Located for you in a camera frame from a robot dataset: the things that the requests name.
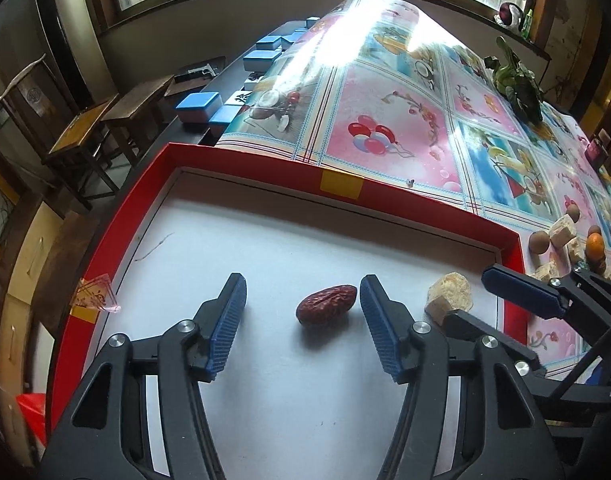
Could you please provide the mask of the dark red jar with lid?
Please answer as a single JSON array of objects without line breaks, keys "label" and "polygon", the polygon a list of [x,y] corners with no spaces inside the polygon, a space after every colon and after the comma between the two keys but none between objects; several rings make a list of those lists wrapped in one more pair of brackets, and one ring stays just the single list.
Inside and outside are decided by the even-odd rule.
[{"label": "dark red jar with lid", "polygon": [[587,144],[585,158],[596,172],[601,169],[608,158],[607,146],[609,142],[609,134],[605,129],[601,129]]}]

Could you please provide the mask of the dark red jujube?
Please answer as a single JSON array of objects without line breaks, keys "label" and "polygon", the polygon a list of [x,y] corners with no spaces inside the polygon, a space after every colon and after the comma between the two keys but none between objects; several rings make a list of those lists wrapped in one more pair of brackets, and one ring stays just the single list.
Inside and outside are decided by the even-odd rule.
[{"label": "dark red jujube", "polygon": [[356,296],[354,285],[337,285],[313,292],[296,307],[296,319],[303,326],[333,322],[352,309]]}]

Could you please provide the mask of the wooden stool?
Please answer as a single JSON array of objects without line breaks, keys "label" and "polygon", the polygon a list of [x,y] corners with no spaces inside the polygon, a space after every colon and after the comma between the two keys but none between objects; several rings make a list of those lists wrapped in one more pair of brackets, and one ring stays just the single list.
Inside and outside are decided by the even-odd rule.
[{"label": "wooden stool", "polygon": [[159,103],[172,80],[173,76],[168,75],[138,84],[116,101],[102,118],[132,167],[165,129]]}]

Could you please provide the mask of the brown longan fruit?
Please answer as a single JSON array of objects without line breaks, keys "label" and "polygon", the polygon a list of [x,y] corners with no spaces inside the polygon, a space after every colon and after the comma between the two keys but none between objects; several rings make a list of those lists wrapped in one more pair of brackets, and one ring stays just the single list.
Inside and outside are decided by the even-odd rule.
[{"label": "brown longan fruit", "polygon": [[593,224],[593,226],[590,226],[590,229],[587,230],[587,235],[592,234],[601,234],[601,228],[596,224]]},{"label": "brown longan fruit", "polygon": [[529,252],[534,255],[542,255],[548,251],[551,240],[549,239],[548,232],[545,231],[534,231],[530,234],[528,240]]},{"label": "brown longan fruit", "polygon": [[566,214],[573,222],[577,223],[580,219],[580,208],[576,203],[571,203],[566,207]]}]

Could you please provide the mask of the wooden chair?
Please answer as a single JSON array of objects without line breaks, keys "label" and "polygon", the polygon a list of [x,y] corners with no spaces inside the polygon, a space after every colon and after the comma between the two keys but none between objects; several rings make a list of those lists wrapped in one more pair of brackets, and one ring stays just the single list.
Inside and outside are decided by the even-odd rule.
[{"label": "wooden chair", "polygon": [[12,119],[43,166],[87,210],[119,191],[108,169],[120,155],[102,118],[118,99],[81,110],[41,56],[13,76],[0,94]]}]

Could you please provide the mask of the red cardboard box tray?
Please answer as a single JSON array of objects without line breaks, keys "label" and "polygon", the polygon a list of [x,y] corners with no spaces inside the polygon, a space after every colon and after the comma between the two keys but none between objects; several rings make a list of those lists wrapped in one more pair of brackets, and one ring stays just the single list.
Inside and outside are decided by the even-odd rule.
[{"label": "red cardboard box tray", "polygon": [[[89,249],[52,361],[46,479],[374,479],[405,400],[412,469],[453,462],[458,380],[426,314],[429,287],[465,275],[473,314],[517,340],[525,312],[485,290],[522,271],[514,231],[403,188],[293,160],[170,143],[126,186]],[[197,380],[194,316],[232,273],[247,302],[224,370]],[[381,366],[360,303],[375,274],[409,310],[416,370]],[[303,326],[307,296],[354,285],[352,309]]]}]

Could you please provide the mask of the blue and white box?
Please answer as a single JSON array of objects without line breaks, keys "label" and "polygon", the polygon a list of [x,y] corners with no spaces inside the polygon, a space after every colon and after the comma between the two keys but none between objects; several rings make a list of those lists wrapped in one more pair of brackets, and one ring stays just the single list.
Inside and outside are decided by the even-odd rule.
[{"label": "blue and white box", "polygon": [[180,101],[175,110],[183,124],[206,125],[222,105],[218,92],[194,92]]},{"label": "blue and white box", "polygon": [[266,73],[280,58],[282,51],[276,50],[253,50],[243,55],[243,68],[250,73]]}]

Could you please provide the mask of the beige cake chunk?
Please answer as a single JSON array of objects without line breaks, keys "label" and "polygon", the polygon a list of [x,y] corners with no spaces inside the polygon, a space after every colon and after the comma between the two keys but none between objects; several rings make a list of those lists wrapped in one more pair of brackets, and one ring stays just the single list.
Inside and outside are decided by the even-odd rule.
[{"label": "beige cake chunk", "polygon": [[531,276],[542,283],[549,283],[554,278],[560,278],[560,270],[555,260],[549,260],[538,266]]},{"label": "beige cake chunk", "polygon": [[576,236],[575,222],[569,214],[564,214],[556,220],[548,231],[549,241],[556,249],[563,248]]},{"label": "beige cake chunk", "polygon": [[565,246],[569,262],[574,266],[585,260],[585,246],[583,240],[574,237]]}]

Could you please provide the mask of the green bottle on sill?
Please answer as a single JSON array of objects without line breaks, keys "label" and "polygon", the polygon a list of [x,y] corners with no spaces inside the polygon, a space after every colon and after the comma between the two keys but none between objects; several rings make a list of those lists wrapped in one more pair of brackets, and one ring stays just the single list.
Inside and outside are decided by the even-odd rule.
[{"label": "green bottle on sill", "polygon": [[529,9],[525,15],[523,15],[523,22],[521,26],[521,37],[528,40],[530,38],[530,30],[533,20],[533,11]]}]

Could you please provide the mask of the large orange tangerine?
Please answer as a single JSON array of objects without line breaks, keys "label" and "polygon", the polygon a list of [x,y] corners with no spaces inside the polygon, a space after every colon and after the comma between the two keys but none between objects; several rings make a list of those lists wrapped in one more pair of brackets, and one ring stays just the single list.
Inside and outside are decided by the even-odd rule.
[{"label": "large orange tangerine", "polygon": [[600,232],[592,232],[585,244],[586,259],[601,262],[605,259],[605,242]]}]

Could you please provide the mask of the dark green leafy vegetable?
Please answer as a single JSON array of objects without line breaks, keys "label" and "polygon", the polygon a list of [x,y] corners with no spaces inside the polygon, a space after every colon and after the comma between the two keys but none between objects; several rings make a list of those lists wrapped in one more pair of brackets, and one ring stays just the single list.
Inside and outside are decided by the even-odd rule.
[{"label": "dark green leafy vegetable", "polygon": [[498,36],[495,43],[502,50],[505,62],[502,63],[495,56],[486,56],[483,59],[485,67],[492,71],[494,88],[511,104],[515,115],[522,122],[540,125],[543,122],[543,92],[533,71],[523,65],[503,36]]}]

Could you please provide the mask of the beige hexagonal cake piece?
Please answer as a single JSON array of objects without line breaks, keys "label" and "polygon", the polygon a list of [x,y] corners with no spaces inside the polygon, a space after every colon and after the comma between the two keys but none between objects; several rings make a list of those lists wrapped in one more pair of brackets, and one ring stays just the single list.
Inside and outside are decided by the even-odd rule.
[{"label": "beige hexagonal cake piece", "polygon": [[428,289],[425,311],[438,325],[443,324],[449,313],[469,312],[472,308],[471,285],[463,274],[447,273]]}]

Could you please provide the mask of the colourful fruit print tablecloth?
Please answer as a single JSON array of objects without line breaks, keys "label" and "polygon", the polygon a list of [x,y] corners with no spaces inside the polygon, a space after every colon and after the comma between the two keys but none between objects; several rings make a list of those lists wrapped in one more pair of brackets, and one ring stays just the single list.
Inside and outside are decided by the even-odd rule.
[{"label": "colourful fruit print tablecloth", "polygon": [[296,32],[220,136],[221,148],[347,172],[476,214],[517,232],[532,274],[565,246],[529,252],[576,203],[585,246],[596,224],[611,280],[611,181],[589,140],[551,104],[522,122],[482,58],[403,0],[345,0]]}]

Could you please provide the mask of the red plastic bag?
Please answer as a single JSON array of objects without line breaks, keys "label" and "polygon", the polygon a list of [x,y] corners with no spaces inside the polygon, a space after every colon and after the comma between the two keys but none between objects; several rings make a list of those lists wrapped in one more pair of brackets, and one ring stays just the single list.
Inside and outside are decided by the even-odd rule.
[{"label": "red plastic bag", "polygon": [[46,394],[45,393],[22,393],[16,396],[16,402],[25,422],[30,427],[32,434],[45,446],[46,437]]}]

